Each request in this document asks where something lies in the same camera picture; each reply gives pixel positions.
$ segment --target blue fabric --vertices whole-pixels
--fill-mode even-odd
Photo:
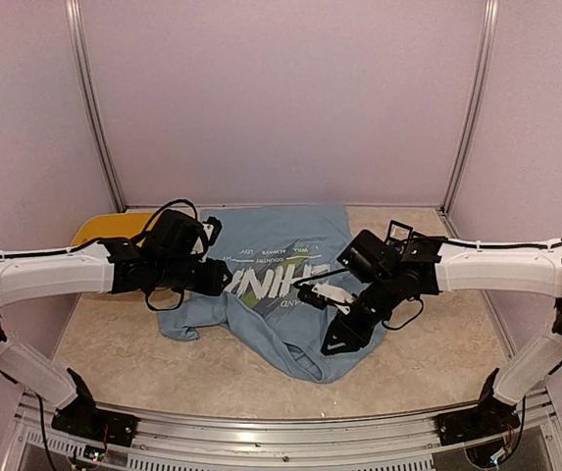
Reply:
[[[224,228],[209,256],[227,262],[234,278],[220,297],[193,294],[177,311],[159,313],[161,333],[199,339],[197,327],[220,325],[287,375],[330,383],[383,339],[378,326],[358,352],[320,352],[335,309],[318,310],[297,299],[296,280],[339,268],[336,257],[351,240],[343,206],[289,206],[203,211]],[[340,274],[330,283],[350,292],[362,286]]]

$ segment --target beige tabletop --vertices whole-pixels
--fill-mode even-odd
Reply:
[[[391,219],[427,235],[445,235],[433,209],[348,207],[353,234],[385,236]],[[487,375],[506,358],[481,295],[425,296],[420,318],[389,332],[343,378],[318,385],[272,367],[221,327],[200,340],[159,332],[138,292],[83,295],[55,360],[80,373],[96,400],[182,414],[239,418],[381,415],[474,400]],[[416,303],[396,309],[397,325]]]

